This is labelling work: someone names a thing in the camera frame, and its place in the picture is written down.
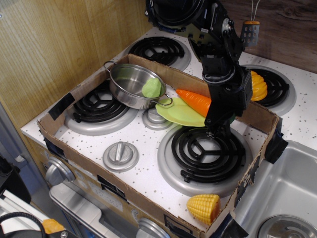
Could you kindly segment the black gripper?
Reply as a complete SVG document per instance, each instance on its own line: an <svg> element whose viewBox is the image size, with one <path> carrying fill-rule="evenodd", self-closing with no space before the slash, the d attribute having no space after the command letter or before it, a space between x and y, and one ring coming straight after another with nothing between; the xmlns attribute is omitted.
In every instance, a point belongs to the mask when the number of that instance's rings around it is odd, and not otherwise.
<svg viewBox="0 0 317 238"><path fill-rule="evenodd" d="M204 81L211 96L205 120L207 136L229 139L230 119L242 115L253 95L251 72L244 66L236 66L225 76L205 74Z"/></svg>

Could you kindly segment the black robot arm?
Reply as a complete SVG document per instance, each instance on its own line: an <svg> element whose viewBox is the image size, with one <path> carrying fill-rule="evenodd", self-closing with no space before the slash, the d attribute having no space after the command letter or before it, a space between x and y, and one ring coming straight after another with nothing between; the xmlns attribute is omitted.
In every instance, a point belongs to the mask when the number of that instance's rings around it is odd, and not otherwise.
<svg viewBox="0 0 317 238"><path fill-rule="evenodd" d="M239 64L244 46L234 21L218 0L148 0L146 11L159 30L188 39L211 96L208 134L229 138L231 120L242 116L253 94L251 72Z"/></svg>

